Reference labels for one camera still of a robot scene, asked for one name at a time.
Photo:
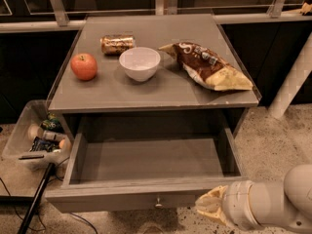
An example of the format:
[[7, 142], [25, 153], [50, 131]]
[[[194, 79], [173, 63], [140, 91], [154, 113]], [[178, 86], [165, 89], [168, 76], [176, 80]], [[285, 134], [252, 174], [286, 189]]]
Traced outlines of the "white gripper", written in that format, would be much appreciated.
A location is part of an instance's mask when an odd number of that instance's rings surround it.
[[218, 224], [235, 226], [243, 231], [259, 230], [250, 204], [250, 180], [235, 181], [228, 187], [218, 186], [200, 196], [195, 202], [198, 214]]

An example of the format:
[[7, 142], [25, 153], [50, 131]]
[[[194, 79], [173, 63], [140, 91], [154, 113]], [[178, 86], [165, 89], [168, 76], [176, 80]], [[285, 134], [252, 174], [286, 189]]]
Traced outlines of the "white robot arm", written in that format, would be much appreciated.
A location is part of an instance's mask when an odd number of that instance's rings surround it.
[[[284, 116], [311, 71], [312, 34], [269, 106], [271, 116]], [[195, 208], [212, 221], [244, 231], [275, 226], [312, 234], [312, 164], [288, 169], [280, 181], [241, 180], [220, 185], [198, 198]]]

